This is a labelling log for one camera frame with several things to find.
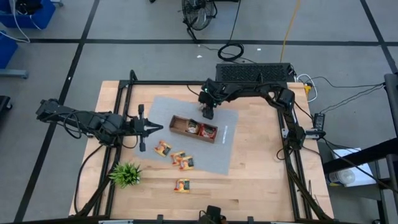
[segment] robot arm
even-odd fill
[[[74,138],[80,138],[71,133],[79,132],[85,135],[95,136],[100,144],[114,147],[123,136],[139,136],[140,151],[145,151],[144,138],[151,133],[163,128],[162,125],[154,124],[143,118],[144,105],[138,106],[139,117],[131,116],[130,121],[125,121],[119,114],[112,112],[97,113],[92,111],[78,111],[67,106],[59,105],[57,100],[42,100],[40,108],[36,111],[37,119],[43,122],[62,122],[65,126],[74,127],[75,130],[65,128]]]
[[[203,117],[213,119],[214,111],[217,105],[222,102],[233,101],[239,97],[260,96],[264,98],[270,106],[280,111],[285,119],[289,132],[286,141],[292,149],[301,149],[305,139],[305,131],[299,126],[294,113],[294,92],[286,89],[277,83],[265,83],[260,85],[238,85],[234,83],[217,83],[207,79],[201,87],[199,102],[203,103]]]

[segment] succulent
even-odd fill
[[[110,173],[109,178],[123,189],[128,185],[139,184],[141,170],[139,170],[139,165],[136,167],[135,164],[130,164],[128,162],[125,164],[118,164],[113,169],[112,173]]]

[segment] wooden table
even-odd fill
[[[296,102],[309,112],[303,85],[288,83],[288,87],[295,92]],[[191,89],[200,92],[200,86],[191,86]],[[112,111],[117,90],[117,81],[103,82],[96,111]],[[121,102],[124,102],[126,91]],[[144,104],[147,116],[156,95],[192,103],[197,103],[198,98],[185,85],[134,85],[129,114],[137,114],[138,104]],[[142,181],[134,187],[116,187],[111,218],[153,220],[158,214],[163,214],[165,220],[197,220],[200,210],[206,210],[207,205],[214,205],[222,208],[222,214],[228,220],[247,220],[248,216],[253,216],[255,221],[294,221],[285,162],[277,160],[275,156],[282,148],[277,111],[260,97],[239,98],[220,107],[239,111],[229,175],[201,170],[181,172],[171,163],[136,157],[136,154],[141,153],[138,148],[123,148],[121,162],[140,163],[143,168]],[[308,116],[298,108],[295,111],[300,125],[304,129],[311,128],[312,122]],[[125,138],[124,144],[132,146],[135,140],[135,137]],[[316,141],[306,140],[304,146],[318,151]],[[89,139],[84,158],[97,147],[98,141]],[[82,172],[79,209],[98,186],[104,152],[104,149],[97,152]],[[300,153],[305,179],[307,182],[311,180],[314,198],[326,214],[333,217],[319,155],[307,150],[301,150]],[[173,191],[175,181],[179,178],[191,179],[190,194]],[[105,190],[100,214],[104,213],[107,194],[108,190]],[[302,199],[299,195],[297,197],[300,216],[304,218]]]

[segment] yellow cable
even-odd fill
[[[300,4],[301,4],[301,0],[297,0],[297,1],[296,1],[296,7],[294,8],[293,16],[292,16],[292,18],[291,18],[291,20],[290,20],[289,28],[287,28],[287,31],[286,31],[286,35],[285,35],[285,39],[284,39],[284,44],[283,44],[283,46],[282,46],[282,52],[280,53],[280,60],[279,60],[279,63],[282,63],[282,59],[283,59],[283,57],[284,57],[285,44],[286,44],[287,36],[289,36],[290,29],[291,29],[292,26],[293,26],[293,21],[294,21],[294,19],[295,19],[295,17],[296,17],[297,11],[298,11],[299,8],[300,8]]]

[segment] fan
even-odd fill
[[[194,30],[203,30],[211,19],[217,15],[217,7],[214,0],[182,0],[182,12],[184,23],[188,26],[187,31],[193,40],[197,40]]]

